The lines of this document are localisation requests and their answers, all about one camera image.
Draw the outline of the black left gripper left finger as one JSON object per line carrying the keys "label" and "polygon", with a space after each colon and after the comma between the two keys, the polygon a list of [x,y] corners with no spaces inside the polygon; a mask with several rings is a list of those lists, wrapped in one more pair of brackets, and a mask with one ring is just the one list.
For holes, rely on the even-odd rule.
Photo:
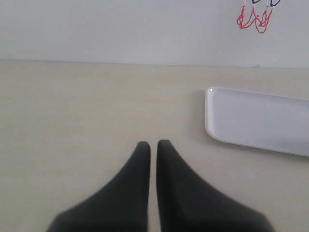
{"label": "black left gripper left finger", "polygon": [[151,150],[138,142],[131,157],[103,188],[60,213],[49,232],[146,232]]}

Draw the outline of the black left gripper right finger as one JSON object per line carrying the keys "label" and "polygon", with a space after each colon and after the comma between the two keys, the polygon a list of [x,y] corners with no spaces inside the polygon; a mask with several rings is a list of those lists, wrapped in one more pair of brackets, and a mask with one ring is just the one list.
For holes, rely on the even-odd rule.
{"label": "black left gripper right finger", "polygon": [[157,145],[156,192],[163,232],[272,232],[261,213],[204,181],[169,140]]}

